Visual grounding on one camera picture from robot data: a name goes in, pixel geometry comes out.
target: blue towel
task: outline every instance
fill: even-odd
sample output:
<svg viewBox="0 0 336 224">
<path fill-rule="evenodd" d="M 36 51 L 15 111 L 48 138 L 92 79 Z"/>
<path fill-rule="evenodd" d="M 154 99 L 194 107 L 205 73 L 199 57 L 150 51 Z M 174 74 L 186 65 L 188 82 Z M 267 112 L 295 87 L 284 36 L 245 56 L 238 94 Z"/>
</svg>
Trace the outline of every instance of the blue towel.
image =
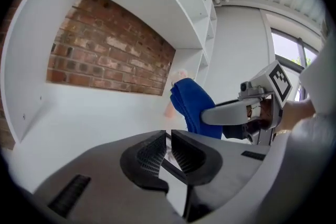
<svg viewBox="0 0 336 224">
<path fill-rule="evenodd" d="M 170 100 L 177 111 L 184 115 L 188 131 L 212 138 L 222 138 L 222 127 L 208 125 L 202 122 L 201 112 L 214 108 L 215 103 L 211 97 L 190 78 L 175 83 L 171 89 Z"/>
</svg>

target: person's arm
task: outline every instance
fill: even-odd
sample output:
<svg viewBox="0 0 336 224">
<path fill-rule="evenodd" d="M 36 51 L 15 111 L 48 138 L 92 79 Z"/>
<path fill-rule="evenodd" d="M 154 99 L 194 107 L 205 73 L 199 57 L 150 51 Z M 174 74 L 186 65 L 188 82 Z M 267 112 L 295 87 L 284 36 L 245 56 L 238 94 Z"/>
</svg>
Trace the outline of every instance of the person's arm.
<svg viewBox="0 0 336 224">
<path fill-rule="evenodd" d="M 275 128 L 275 132 L 282 130 L 292 130 L 300 120 L 310 118 L 314 115 L 315 109 L 310 99 L 300 102 L 287 101 L 284 106 L 282 120 Z"/>
<path fill-rule="evenodd" d="M 249 105 L 247 107 L 247 116 L 251 117 L 251 113 L 251 106 Z M 284 106 L 281 122 L 275 128 L 275 132 L 292 130 L 295 124 L 297 124 L 300 120 L 309 118 L 313 116 L 314 113 L 315 109 L 310 99 L 305 99 L 300 102 L 287 101 Z M 270 99 L 264 99 L 263 102 L 261 102 L 260 117 L 267 122 L 272 120 Z"/>
</svg>

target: window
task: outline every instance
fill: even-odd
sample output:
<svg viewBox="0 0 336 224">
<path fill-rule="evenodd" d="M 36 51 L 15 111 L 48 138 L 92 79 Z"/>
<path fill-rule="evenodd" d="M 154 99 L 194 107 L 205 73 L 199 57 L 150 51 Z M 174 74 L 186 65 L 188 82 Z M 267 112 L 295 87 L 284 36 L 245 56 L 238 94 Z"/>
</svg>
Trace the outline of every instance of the window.
<svg viewBox="0 0 336 224">
<path fill-rule="evenodd" d="M 272 38 L 276 55 L 280 55 L 291 61 L 296 61 L 297 64 L 301 65 L 299 48 L 296 42 L 274 33 L 272 33 Z"/>
<path fill-rule="evenodd" d="M 283 67 L 293 86 L 288 100 L 300 101 L 307 98 L 307 92 L 301 86 L 299 75 L 317 56 L 317 51 L 304 43 L 301 38 L 295 38 L 286 33 L 272 29 L 272 38 L 276 59 Z"/>
</svg>

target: white sleeve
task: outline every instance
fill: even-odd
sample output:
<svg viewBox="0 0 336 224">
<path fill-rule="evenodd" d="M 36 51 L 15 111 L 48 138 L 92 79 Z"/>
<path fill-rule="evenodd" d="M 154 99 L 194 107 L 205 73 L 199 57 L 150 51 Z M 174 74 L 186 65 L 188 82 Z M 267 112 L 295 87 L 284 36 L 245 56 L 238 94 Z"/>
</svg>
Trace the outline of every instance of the white sleeve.
<svg viewBox="0 0 336 224">
<path fill-rule="evenodd" d="M 317 113 L 336 111 L 336 35 L 331 31 L 315 61 L 300 75 Z"/>
</svg>

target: brick wall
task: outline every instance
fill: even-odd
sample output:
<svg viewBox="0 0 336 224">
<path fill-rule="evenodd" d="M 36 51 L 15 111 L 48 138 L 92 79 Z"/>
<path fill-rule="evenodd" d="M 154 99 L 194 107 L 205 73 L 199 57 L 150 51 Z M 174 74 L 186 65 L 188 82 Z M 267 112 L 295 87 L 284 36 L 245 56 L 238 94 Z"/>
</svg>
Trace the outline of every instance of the brick wall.
<svg viewBox="0 0 336 224">
<path fill-rule="evenodd" d="M 0 55 L 2 55 L 4 42 L 9 25 L 15 14 L 16 9 L 22 0 L 13 0 L 10 8 L 7 11 L 5 18 L 3 19 L 0 26 Z M 7 121 L 5 119 L 5 113 L 2 105 L 2 99 L 0 97 L 0 146 L 8 149 L 13 149 L 15 145 L 14 139 L 9 131 Z"/>
<path fill-rule="evenodd" d="M 162 95 L 175 49 L 110 0 L 78 0 L 51 50 L 47 81 Z"/>
</svg>

